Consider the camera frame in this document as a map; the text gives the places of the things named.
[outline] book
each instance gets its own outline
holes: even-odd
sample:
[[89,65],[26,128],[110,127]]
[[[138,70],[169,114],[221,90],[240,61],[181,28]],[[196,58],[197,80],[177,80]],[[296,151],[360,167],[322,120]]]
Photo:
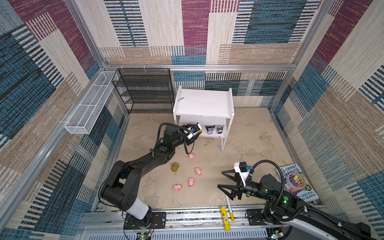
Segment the book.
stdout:
[[297,164],[291,164],[288,166],[280,167],[283,171],[283,182],[285,190],[298,196],[306,202],[311,202],[313,200],[319,199],[319,196],[309,184],[306,177],[303,174],[303,171]]

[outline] black wire rack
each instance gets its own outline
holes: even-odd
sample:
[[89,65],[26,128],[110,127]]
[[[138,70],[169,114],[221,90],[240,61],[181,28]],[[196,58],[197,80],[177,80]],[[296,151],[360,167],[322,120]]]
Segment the black wire rack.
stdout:
[[112,81],[128,113],[172,113],[175,103],[167,68],[119,68]]

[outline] yellow glue stick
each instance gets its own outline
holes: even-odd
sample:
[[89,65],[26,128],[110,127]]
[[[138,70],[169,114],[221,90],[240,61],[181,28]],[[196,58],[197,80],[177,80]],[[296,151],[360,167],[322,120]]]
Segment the yellow glue stick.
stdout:
[[221,211],[221,216],[223,217],[223,223],[224,223],[225,230],[226,231],[231,230],[231,228],[229,227],[227,210],[225,209],[225,207],[222,207],[222,208],[220,208],[220,211]]

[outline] pig toy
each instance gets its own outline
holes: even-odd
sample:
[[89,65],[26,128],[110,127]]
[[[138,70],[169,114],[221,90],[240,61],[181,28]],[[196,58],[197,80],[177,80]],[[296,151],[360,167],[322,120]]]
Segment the pig toy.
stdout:
[[189,186],[192,187],[193,185],[195,185],[194,179],[193,179],[193,177],[190,177],[189,178]]
[[199,167],[195,167],[196,175],[201,175],[201,170]]
[[182,185],[181,185],[181,184],[175,184],[175,185],[173,185],[173,190],[175,190],[175,191],[179,191],[179,192],[180,192],[181,188],[182,188]]

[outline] white wire basket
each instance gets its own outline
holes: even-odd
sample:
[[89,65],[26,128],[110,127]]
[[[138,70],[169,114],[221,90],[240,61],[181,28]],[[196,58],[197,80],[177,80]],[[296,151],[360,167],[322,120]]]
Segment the white wire basket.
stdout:
[[113,89],[112,79],[118,80],[113,71],[100,73],[79,106],[65,124],[70,134],[89,134]]

